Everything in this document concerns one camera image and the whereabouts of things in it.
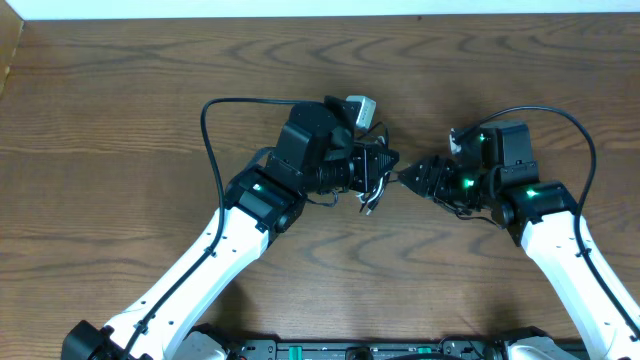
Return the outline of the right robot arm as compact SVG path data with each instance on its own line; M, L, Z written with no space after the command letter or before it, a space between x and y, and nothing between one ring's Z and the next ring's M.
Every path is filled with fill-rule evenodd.
M592 359L636 359L639 307L590 235L578 204L558 181L542 182L530 132L501 121L454 129L451 157L428 156L398 175L417 195L456 217L488 210L541 269Z

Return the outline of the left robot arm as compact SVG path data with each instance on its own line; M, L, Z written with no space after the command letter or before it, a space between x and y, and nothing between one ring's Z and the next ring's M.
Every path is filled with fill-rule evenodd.
M102 328L79 322L64 359L226 359L228 348L195 323L229 283L299 218L310 194L359 193L368 205L399 155L387 137L365 141L376 103L362 95L288 101L275 146L259 150L228 185L191 247L136 302Z

